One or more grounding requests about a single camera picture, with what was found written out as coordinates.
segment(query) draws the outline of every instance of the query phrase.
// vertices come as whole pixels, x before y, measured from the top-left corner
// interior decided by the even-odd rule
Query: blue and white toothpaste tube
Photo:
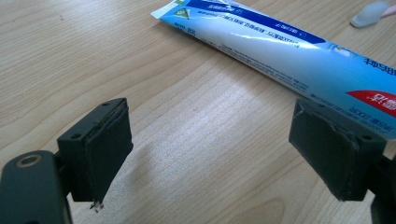
[[[151,13],[387,139],[396,70],[230,0],[175,0]]]

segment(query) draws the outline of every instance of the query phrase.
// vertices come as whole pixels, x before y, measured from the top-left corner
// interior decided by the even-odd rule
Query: wood grain surface
[[[370,2],[240,0],[396,67],[396,16],[349,24]],[[57,151],[94,107],[127,97],[135,148],[100,213],[69,197],[75,223],[371,223],[372,193],[338,202],[288,142],[301,96],[149,15],[167,3],[0,1],[0,167]]]

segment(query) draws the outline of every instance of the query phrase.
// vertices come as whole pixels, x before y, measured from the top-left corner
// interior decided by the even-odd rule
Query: red label
[[[349,95],[396,118],[396,95],[384,91],[349,91]]]

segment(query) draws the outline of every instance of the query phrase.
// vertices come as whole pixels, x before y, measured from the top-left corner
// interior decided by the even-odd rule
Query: blue stripe
[[[282,21],[277,21],[270,17],[266,17],[262,14],[243,9],[241,7],[234,7],[226,4],[212,3],[201,0],[190,0],[190,2],[186,5],[186,7],[195,7],[207,11],[225,12],[225,13],[233,14],[235,16],[239,16],[247,20],[257,22],[258,24],[278,30],[282,33],[292,35],[311,44],[326,42],[324,39],[315,35],[311,35],[299,28],[288,25]]]

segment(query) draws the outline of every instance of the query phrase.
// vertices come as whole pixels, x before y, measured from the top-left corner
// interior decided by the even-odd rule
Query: toothpaste packaging
[[[235,1],[175,0],[151,15],[396,138],[395,69]]]

